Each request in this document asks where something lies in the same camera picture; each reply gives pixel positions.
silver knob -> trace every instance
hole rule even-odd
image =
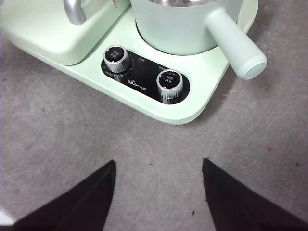
[[[120,45],[108,47],[103,59],[108,69],[113,73],[121,73],[129,69],[130,57],[126,49]]]
[[[167,69],[156,79],[159,94],[165,99],[177,98],[183,91],[183,76],[180,72]]]

kettle base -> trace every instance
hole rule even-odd
[[[257,9],[257,0],[244,0],[238,19],[238,26],[244,32],[252,25]],[[174,125],[189,123],[201,114],[229,66],[219,47],[187,56],[166,54],[151,47],[139,35],[131,7],[122,14],[90,53],[75,65],[65,66],[56,63],[27,47],[14,44],[90,87],[154,119]],[[101,69],[103,53],[106,48],[115,44],[183,73],[190,83],[187,97],[180,103],[164,104],[106,76]]]

kettle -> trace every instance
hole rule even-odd
[[[194,55],[217,45],[236,75],[252,79],[267,58],[237,26],[243,0],[131,0],[137,27],[154,48]]]

floor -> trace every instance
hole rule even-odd
[[[201,172],[210,157],[308,222],[308,1],[259,2],[249,36],[267,69],[245,81],[229,68],[183,126],[149,118],[2,36],[1,208],[21,218],[114,159],[105,231],[214,231]]]

stainless steel rim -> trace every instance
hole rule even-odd
[[[218,0],[148,0],[148,1],[164,6],[185,7],[185,6],[204,5],[209,2]]]
[[[106,57],[105,57],[106,52],[107,52],[110,48],[112,48],[112,47],[120,47],[120,48],[123,49],[124,55],[123,55],[122,59],[120,59],[119,61],[116,61],[116,62],[112,61],[112,62],[110,62],[110,61],[108,61],[108,60],[106,59]],[[104,51],[103,59],[104,59],[104,61],[105,61],[106,63],[109,63],[109,64],[111,64],[111,65],[116,65],[116,64],[120,64],[121,62],[123,62],[123,61],[126,59],[127,55],[128,55],[128,54],[127,54],[127,50],[126,50],[123,46],[121,46],[121,45],[113,45],[113,46],[108,47],[108,48]]]
[[[161,77],[161,75],[162,75],[163,73],[165,73],[165,72],[168,72],[168,71],[175,72],[175,73],[177,73],[177,74],[179,75],[179,77],[180,77],[180,81],[179,81],[179,83],[177,84],[177,86],[175,86],[175,87],[173,87],[173,88],[170,88],[170,89],[164,88],[164,87],[160,84],[160,82],[159,82],[159,78]],[[158,76],[157,76],[156,83],[157,83],[158,91],[160,92],[160,95],[161,95],[163,98],[165,98],[165,99],[169,99],[169,100],[174,99],[174,98],[178,97],[178,96],[181,94],[182,90],[183,90],[183,76],[182,76],[182,74],[181,74],[180,72],[178,72],[178,71],[176,71],[176,70],[174,70],[174,69],[166,69],[166,70],[160,72],[160,73],[158,74]]]

